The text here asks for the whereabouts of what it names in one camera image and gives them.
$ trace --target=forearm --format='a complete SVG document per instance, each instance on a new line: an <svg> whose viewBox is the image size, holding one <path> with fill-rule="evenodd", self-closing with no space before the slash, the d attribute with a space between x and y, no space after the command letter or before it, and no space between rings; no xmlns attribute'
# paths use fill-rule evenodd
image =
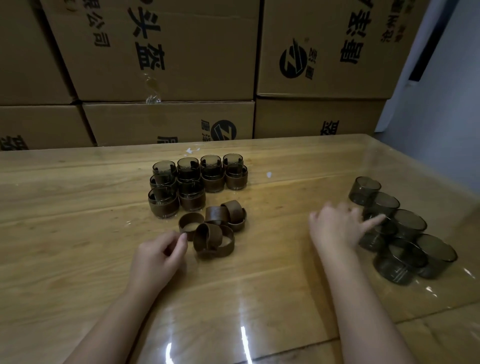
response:
<svg viewBox="0 0 480 364"><path fill-rule="evenodd" d="M124 364L153 300L125 291L64 364Z"/></svg>
<svg viewBox="0 0 480 364"><path fill-rule="evenodd" d="M323 265L335 305L345 363L415 363L362 272L355 252L342 253L341 259L325 259Z"/></svg>

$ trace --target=brown cardboard box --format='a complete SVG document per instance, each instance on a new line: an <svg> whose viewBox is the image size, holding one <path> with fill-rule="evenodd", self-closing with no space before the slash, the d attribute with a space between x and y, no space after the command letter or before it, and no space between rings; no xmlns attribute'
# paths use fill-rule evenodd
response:
<svg viewBox="0 0 480 364"><path fill-rule="evenodd" d="M428 3L265 0L257 94L390 98Z"/></svg>
<svg viewBox="0 0 480 364"><path fill-rule="evenodd" d="M2 150L93 146L80 106L1 106Z"/></svg>
<svg viewBox="0 0 480 364"><path fill-rule="evenodd" d="M258 98L255 139L331 134L372 134L384 100L271 100Z"/></svg>
<svg viewBox="0 0 480 364"><path fill-rule="evenodd" d="M70 104L73 100L41 16L28 0L2 4L0 105Z"/></svg>
<svg viewBox="0 0 480 364"><path fill-rule="evenodd" d="M251 139L255 103L85 104L99 146Z"/></svg>
<svg viewBox="0 0 480 364"><path fill-rule="evenodd" d="M253 98L259 0L41 2L83 101Z"/></svg>

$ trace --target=glossy table surface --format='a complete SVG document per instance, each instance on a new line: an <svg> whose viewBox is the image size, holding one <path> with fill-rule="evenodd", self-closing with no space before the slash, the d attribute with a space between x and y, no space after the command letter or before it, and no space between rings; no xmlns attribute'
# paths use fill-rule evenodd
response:
<svg viewBox="0 0 480 364"><path fill-rule="evenodd" d="M243 155L247 188L207 194L207 206L237 199L246 228L225 258L199 261L189 246L132 363L341 363L307 216L347 201L361 175L459 255L438 280L400 287L359 250L391 318L420 362L478 362L479 198L365 135L0 153L0 362L61 363L124 289L136 246L177 229L183 210L161 220L147 202L156 161L227 153Z"/></svg>

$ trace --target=cardboard box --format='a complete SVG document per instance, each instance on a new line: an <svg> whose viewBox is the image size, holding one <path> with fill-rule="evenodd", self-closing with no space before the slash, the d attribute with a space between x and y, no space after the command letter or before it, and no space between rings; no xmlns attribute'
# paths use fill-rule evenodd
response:
<svg viewBox="0 0 480 364"><path fill-rule="evenodd" d="M271 100L258 98L255 139L373 134L384 100Z"/></svg>
<svg viewBox="0 0 480 364"><path fill-rule="evenodd" d="M41 0L83 101L252 100L259 0Z"/></svg>
<svg viewBox="0 0 480 364"><path fill-rule="evenodd" d="M429 0L265 0L257 94L390 98Z"/></svg>
<svg viewBox="0 0 480 364"><path fill-rule="evenodd" d="M99 146L252 139L255 103L85 104Z"/></svg>
<svg viewBox="0 0 480 364"><path fill-rule="evenodd" d="M41 17L28 0L2 4L0 105L70 104L73 100Z"/></svg>
<svg viewBox="0 0 480 364"><path fill-rule="evenodd" d="M1 106L0 149L93 146L80 106Z"/></svg>

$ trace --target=person's left hand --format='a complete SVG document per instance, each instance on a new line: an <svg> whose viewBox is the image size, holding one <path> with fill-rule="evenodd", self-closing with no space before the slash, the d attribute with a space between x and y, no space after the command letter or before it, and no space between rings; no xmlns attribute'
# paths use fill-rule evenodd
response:
<svg viewBox="0 0 480 364"><path fill-rule="evenodd" d="M127 290L155 299L180 267L187 247L187 234L177 231L141 243L133 256Z"/></svg>

